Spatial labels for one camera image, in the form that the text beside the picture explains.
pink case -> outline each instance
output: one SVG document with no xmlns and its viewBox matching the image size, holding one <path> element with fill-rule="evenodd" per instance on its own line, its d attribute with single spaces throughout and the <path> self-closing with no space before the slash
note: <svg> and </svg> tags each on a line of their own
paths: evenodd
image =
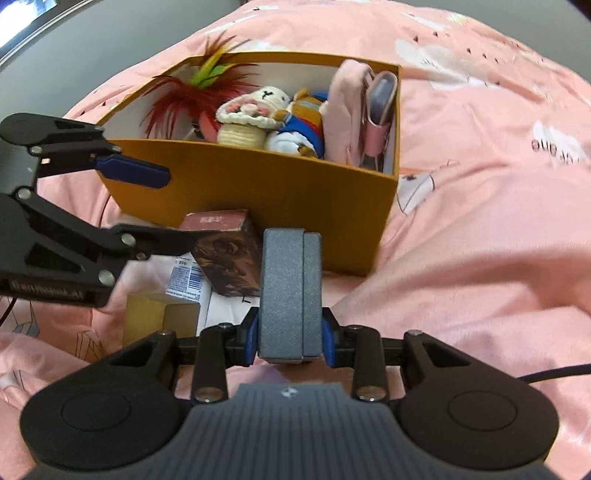
<svg viewBox="0 0 591 480">
<path fill-rule="evenodd" d="M 365 95 L 373 78 L 369 65 L 352 59 L 345 60 L 335 73 L 322 117 L 327 160 L 359 166 Z"/>
</svg>

black cable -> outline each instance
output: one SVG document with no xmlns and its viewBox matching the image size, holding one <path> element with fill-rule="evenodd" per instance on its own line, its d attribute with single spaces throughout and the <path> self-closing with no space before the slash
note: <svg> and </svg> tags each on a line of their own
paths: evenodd
<svg viewBox="0 0 591 480">
<path fill-rule="evenodd" d="M 553 368 L 544 370 L 535 374 L 524 375 L 517 380 L 525 383 L 543 382 L 544 380 L 554 380 L 556 378 L 575 377 L 578 375 L 591 375 L 591 364 L 572 365 L 570 367 Z"/>
<path fill-rule="evenodd" d="M 0 318 L 0 327 L 4 324 L 4 322 L 8 318 L 8 316 L 10 315 L 10 312 L 12 312 L 12 309 L 14 308 L 14 304 L 16 302 L 17 302 L 17 298 L 13 297 L 12 300 L 10 301 L 10 303 L 8 304 L 8 308 L 2 314 L 2 318 Z"/>
</svg>

knitted mushroom toy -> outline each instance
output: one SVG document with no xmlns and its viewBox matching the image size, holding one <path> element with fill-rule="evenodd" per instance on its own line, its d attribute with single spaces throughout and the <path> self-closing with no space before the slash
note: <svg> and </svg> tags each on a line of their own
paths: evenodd
<svg viewBox="0 0 591 480">
<path fill-rule="evenodd" d="M 222 124 L 217 143 L 262 148 L 267 133 L 283 125 L 273 116 L 286 108 L 289 101 L 285 92 L 267 86 L 224 103 L 216 113 L 217 121 Z"/>
</svg>

pink bedding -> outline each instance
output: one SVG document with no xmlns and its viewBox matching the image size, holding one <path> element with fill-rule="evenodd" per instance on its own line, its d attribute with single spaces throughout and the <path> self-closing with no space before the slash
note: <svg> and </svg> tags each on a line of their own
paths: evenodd
<svg viewBox="0 0 591 480">
<path fill-rule="evenodd" d="M 381 0 L 255 0 L 116 75 L 68 116 L 97 121 L 222 30 L 253 39 L 244 49 L 322 51 L 404 67 L 404 175 L 375 271 L 367 279 L 324 278 L 324 304 L 334 305 L 341 323 L 391 337 L 422 329 L 516 376 L 591 362 L 588 83 L 459 14 Z M 95 173 L 43 180 L 39 190 L 94 225 L 119 218 Z M 17 303 L 0 333 L 2 478 L 33 466 L 18 431 L 30 395 L 120 347 L 126 292 L 162 287 L 170 270 L 162 258 L 130 265 L 102 310 Z M 255 381 L 348 385 L 343 375 L 321 363 L 259 363 L 232 369 L 229 382 L 232 391 Z M 394 371 L 391 385 L 401 395 Z M 560 413 L 547 464 L 579 479 L 591 469 L 591 378 L 536 387 Z"/>
</svg>

gray wall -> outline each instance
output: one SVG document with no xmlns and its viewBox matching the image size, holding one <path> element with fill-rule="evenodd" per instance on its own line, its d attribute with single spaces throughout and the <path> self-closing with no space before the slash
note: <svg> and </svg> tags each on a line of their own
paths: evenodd
<svg viewBox="0 0 591 480">
<path fill-rule="evenodd" d="M 238 0 L 95 0 L 0 69 L 0 119 L 64 115 L 115 73 L 239 6 Z"/>
<path fill-rule="evenodd" d="M 591 81 L 591 22 L 567 0 L 405 0 L 476 18 Z"/>
</svg>

